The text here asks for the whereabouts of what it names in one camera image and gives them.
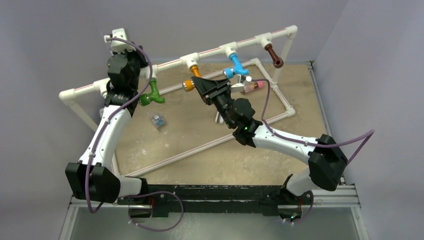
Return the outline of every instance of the green valve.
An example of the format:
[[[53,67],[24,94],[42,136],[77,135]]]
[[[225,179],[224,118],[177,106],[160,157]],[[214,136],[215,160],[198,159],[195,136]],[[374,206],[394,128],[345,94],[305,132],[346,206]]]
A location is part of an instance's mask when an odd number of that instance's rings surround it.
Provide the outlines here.
[[[165,102],[165,98],[159,95],[158,87],[156,86],[156,78],[152,78],[150,81],[151,93],[144,93],[140,96],[139,102],[142,106],[147,106],[151,102],[155,102],[158,104],[163,104]]]

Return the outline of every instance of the wall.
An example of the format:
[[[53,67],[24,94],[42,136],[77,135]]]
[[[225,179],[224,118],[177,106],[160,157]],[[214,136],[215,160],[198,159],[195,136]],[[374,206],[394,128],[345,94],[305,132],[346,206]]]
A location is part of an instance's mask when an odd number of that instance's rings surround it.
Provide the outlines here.
[[[335,138],[375,129],[346,170],[374,240],[424,235],[423,22],[423,1],[350,0],[316,59]]]
[[[94,133],[58,94],[104,78],[109,56],[89,16],[71,1],[0,2],[0,239],[59,238],[65,167]]]
[[[347,0],[85,0],[99,31],[126,28],[154,61],[171,61],[219,45],[297,25],[290,62],[314,60],[346,6]],[[276,52],[283,39],[274,42]],[[271,61],[260,47],[239,51],[242,60]],[[225,60],[225,57],[208,58]]]

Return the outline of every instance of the work surface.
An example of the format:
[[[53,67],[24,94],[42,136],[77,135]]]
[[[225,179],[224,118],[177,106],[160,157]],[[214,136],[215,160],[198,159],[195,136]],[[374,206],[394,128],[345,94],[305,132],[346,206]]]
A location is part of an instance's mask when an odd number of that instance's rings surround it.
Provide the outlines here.
[[[199,65],[202,75],[229,67],[229,63]],[[275,68],[264,64],[270,76]],[[256,66],[248,67],[254,78],[263,78]],[[191,77],[187,67],[181,66],[161,72],[157,76],[159,89],[182,83]],[[272,127],[308,137],[320,137],[325,127],[306,65],[285,65],[278,86],[296,114],[271,124]],[[267,90],[255,90],[245,95],[232,94],[234,99],[247,98],[260,120]],[[116,149],[121,175],[126,175],[178,155],[225,135],[231,134],[225,124],[215,123],[216,108],[205,105],[197,91],[176,90],[164,94],[164,104],[139,105],[126,127]],[[265,118],[285,112],[284,105],[271,91]],[[166,125],[156,130],[150,118],[161,114]],[[145,174],[150,184],[208,184],[208,185],[281,185],[291,173],[307,166],[299,160],[268,149],[243,146],[236,140],[221,143],[202,152],[178,160]]]

